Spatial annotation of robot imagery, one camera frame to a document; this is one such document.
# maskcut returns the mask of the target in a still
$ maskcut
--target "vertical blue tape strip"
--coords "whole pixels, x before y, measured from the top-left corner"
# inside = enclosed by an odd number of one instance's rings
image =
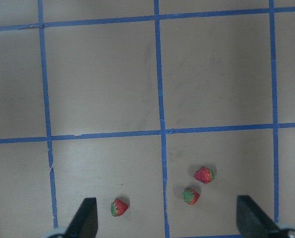
[[[44,22],[43,14],[43,1],[38,0],[38,21],[39,24]],[[56,201],[56,186],[55,186],[55,173],[53,169],[53,142],[52,142],[52,129],[50,124],[50,111],[49,111],[49,97],[48,97],[48,80],[47,80],[47,64],[46,64],[46,44],[44,28],[39,29],[40,40],[40,53],[42,62],[42,77],[43,77],[43,92],[44,92],[44,106],[45,106],[45,120],[46,120],[46,133],[47,133],[47,147],[48,147],[48,162],[50,168],[50,187],[52,196],[52,209],[53,209],[53,223],[54,228],[58,227],[57,220],[57,201]]]
[[[279,221],[279,154],[278,154],[278,107],[277,107],[277,75],[276,75],[276,39],[274,0],[270,6],[270,38],[272,67],[272,100],[273,100],[273,148],[274,148],[274,221]]]
[[[158,104],[159,119],[161,126],[162,139],[162,172],[163,172],[163,198],[164,198],[164,222],[165,222],[165,238],[170,238],[170,230],[167,216],[167,148],[166,148],[166,125],[165,112],[163,103],[163,78],[162,78],[162,55],[161,55],[161,27],[159,20],[159,1],[154,0],[155,13],[155,41],[156,41],[156,62],[157,62],[157,85],[158,85]]]

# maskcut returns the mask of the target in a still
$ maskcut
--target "strawberry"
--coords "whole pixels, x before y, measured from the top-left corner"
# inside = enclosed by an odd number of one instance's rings
[[[182,193],[182,195],[183,195],[183,200],[189,205],[195,204],[200,197],[199,193],[197,193],[195,190],[191,188],[186,189]]]
[[[121,200],[116,199],[111,204],[111,213],[114,217],[119,217],[124,214],[124,212],[128,209],[128,205]]]
[[[203,182],[203,183],[209,183],[212,180],[215,179],[215,175],[213,171],[207,167],[202,167],[195,173],[195,179]]]

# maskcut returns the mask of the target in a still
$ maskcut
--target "concrete floor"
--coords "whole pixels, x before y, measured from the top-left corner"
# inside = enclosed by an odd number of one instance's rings
[[[295,0],[275,28],[272,0],[154,2],[43,0],[43,21],[0,1],[0,238],[67,227],[85,197],[98,238],[238,235],[239,194],[295,225]]]

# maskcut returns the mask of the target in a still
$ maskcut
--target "gray floor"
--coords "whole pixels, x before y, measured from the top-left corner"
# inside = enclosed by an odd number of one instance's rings
[[[274,3],[295,6],[295,0]],[[152,0],[43,4],[45,22],[154,15]],[[269,1],[160,0],[159,5],[160,14],[172,14],[268,8]],[[160,21],[166,129],[266,125],[168,132],[173,238],[237,235],[238,194],[251,195],[274,218],[269,17]],[[38,21],[37,0],[0,1],[0,26]],[[293,123],[295,12],[275,13],[275,33],[278,122]],[[45,28],[59,227],[69,224],[83,198],[97,197],[98,238],[165,237],[155,37],[154,20]],[[41,63],[39,29],[0,31],[0,238],[39,237],[54,226]],[[295,225],[295,124],[290,126],[279,129],[279,218]],[[145,136],[60,137],[151,130],[156,132]],[[13,139],[23,137],[23,143]],[[217,172],[212,183],[193,178],[201,166]],[[194,206],[182,200],[187,187],[201,193]],[[115,198],[130,203],[122,217],[110,213]]]

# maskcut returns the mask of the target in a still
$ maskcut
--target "red fruit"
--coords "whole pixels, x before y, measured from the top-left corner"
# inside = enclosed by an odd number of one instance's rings
[[[182,195],[183,195],[183,200],[189,205],[195,204],[200,197],[199,193],[197,193],[195,190],[191,188],[186,189],[182,193]]]
[[[116,199],[111,204],[111,213],[114,217],[119,217],[124,214],[124,212],[128,209],[128,205],[121,200]]]
[[[212,180],[215,179],[215,175],[213,171],[207,167],[202,167],[195,173],[195,179],[203,182],[203,183],[209,183]]]

